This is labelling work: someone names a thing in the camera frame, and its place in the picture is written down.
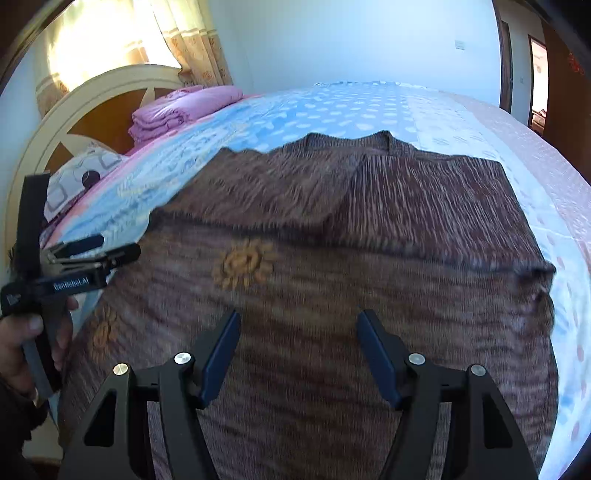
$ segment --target bed headboard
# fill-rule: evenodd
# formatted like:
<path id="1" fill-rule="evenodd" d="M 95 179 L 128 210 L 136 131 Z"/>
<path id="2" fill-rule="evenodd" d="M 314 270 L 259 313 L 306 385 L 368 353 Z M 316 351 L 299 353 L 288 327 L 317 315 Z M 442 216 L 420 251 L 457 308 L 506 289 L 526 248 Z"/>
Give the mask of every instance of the bed headboard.
<path id="1" fill-rule="evenodd" d="M 20 158 L 8 190 L 2 244 L 2 269 L 16 238 L 18 207 L 26 175 L 55 172 L 94 141 L 118 153 L 134 146 L 128 134 L 131 114 L 140 106 L 181 88 L 178 69 L 162 65 L 129 65 L 80 85 L 43 118 Z"/>

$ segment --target blue polka dot bedsheet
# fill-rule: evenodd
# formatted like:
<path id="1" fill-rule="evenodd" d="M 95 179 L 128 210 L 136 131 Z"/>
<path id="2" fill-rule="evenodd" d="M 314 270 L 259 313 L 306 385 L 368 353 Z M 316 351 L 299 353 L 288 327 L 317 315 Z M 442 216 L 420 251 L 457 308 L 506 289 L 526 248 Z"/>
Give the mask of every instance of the blue polka dot bedsheet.
<path id="1" fill-rule="evenodd" d="M 136 152 L 83 197 L 50 243 L 95 233 L 105 237 L 104 249 L 139 240 L 150 212 L 222 147 L 266 152 L 310 132 L 359 138 L 380 130 L 422 150 L 499 161 L 544 257 L 557 267 L 550 295 L 558 418 L 540 478 L 558 479 L 591 432 L 591 187 L 555 149 L 497 107 L 394 82 L 319 84 L 251 97 Z M 91 298 L 97 295 L 89 295 L 85 310 Z"/>

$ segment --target folded quilt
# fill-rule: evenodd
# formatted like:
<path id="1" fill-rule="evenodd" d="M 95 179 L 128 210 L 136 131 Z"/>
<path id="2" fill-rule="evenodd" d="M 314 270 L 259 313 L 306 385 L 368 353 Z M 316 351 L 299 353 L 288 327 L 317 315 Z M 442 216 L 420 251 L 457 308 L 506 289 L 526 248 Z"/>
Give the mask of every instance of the folded quilt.
<path id="1" fill-rule="evenodd" d="M 242 91 L 231 85 L 175 90 L 163 100 L 158 99 L 137 109 L 132 114 L 134 125 L 129 134 L 136 142 L 150 140 L 183 123 L 217 112 L 241 98 Z"/>

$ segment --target metal screw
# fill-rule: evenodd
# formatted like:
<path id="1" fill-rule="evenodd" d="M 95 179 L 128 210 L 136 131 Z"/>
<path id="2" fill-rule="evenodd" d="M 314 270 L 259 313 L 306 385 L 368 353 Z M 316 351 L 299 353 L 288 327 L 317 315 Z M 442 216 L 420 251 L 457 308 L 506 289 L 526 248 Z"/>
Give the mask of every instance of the metal screw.
<path id="1" fill-rule="evenodd" d="M 125 375 L 127 370 L 129 370 L 127 364 L 117 364 L 113 367 L 113 373 L 115 375 Z"/>
<path id="2" fill-rule="evenodd" d="M 425 357 L 423 357 L 420 353 L 411 353 L 408 356 L 408 361 L 414 365 L 422 365 L 425 363 Z"/>
<path id="3" fill-rule="evenodd" d="M 472 368 L 470 370 L 477 377 L 484 377 L 484 375 L 486 374 L 486 368 L 484 368 L 482 365 L 472 365 Z"/>
<path id="4" fill-rule="evenodd" d="M 179 365 L 186 364 L 189 360 L 191 360 L 191 354 L 187 352 L 180 352 L 174 356 L 174 362 Z"/>

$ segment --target sweater sleeve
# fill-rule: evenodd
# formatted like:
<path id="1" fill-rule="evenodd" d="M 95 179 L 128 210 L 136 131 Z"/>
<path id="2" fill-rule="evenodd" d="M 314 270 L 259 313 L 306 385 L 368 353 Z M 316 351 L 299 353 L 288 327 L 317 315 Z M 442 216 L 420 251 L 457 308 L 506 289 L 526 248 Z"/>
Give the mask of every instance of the sweater sleeve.
<path id="1" fill-rule="evenodd" d="M 0 378 L 0 469 L 7 478 L 33 480 L 34 470 L 22 457 L 22 445 L 47 417 L 47 403 L 37 408 Z"/>

